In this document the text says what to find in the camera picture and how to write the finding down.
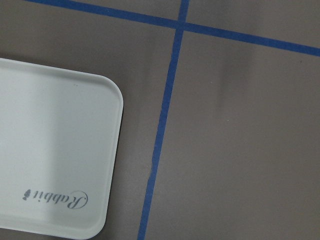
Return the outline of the white rabbit print tray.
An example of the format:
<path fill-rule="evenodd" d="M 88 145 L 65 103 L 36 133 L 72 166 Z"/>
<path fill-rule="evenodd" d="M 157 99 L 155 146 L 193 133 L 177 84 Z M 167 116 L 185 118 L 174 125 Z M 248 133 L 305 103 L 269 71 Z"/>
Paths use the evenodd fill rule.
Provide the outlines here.
<path fill-rule="evenodd" d="M 0 61 L 0 226 L 74 240 L 104 227 L 124 101 L 109 78 Z"/>

